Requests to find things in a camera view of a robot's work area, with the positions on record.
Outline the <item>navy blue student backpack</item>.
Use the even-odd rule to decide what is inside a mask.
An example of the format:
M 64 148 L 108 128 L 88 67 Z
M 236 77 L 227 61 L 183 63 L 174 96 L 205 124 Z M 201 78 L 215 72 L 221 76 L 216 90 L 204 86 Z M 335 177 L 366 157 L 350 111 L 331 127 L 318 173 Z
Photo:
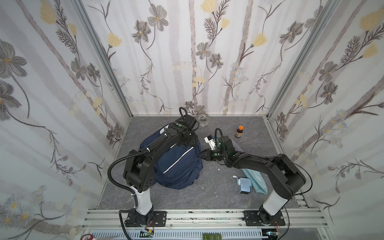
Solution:
M 181 135 L 194 132 L 180 123 L 171 123 L 146 138 L 140 149 L 145 153 L 140 156 L 139 192 L 146 191 L 154 182 L 181 190 L 194 183 L 203 169 L 199 158 L 201 144 L 196 147 L 178 146 Z

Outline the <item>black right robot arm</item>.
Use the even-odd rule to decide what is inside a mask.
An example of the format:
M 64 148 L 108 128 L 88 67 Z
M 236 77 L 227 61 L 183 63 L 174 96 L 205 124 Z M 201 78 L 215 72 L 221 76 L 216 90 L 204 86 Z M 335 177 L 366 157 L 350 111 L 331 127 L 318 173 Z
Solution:
M 211 135 L 204 138 L 209 148 L 199 157 L 206 161 L 223 162 L 228 168 L 253 170 L 266 174 L 273 191 L 260 206 L 254 222 L 268 226 L 276 222 L 287 202 L 306 184 L 307 180 L 295 164 L 284 154 L 275 157 L 262 157 L 237 151 L 232 140 Z

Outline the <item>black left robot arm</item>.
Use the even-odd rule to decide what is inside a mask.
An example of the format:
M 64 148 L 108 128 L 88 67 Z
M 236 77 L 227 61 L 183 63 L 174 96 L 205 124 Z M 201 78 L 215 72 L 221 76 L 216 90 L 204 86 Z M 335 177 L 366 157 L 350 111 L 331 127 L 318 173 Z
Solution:
M 153 184 L 182 190 L 199 178 L 203 163 L 198 157 L 201 145 L 195 125 L 196 121 L 170 123 L 145 139 L 138 151 L 130 152 L 123 177 L 134 196 L 135 208 L 126 226 L 147 226 L 153 220 Z

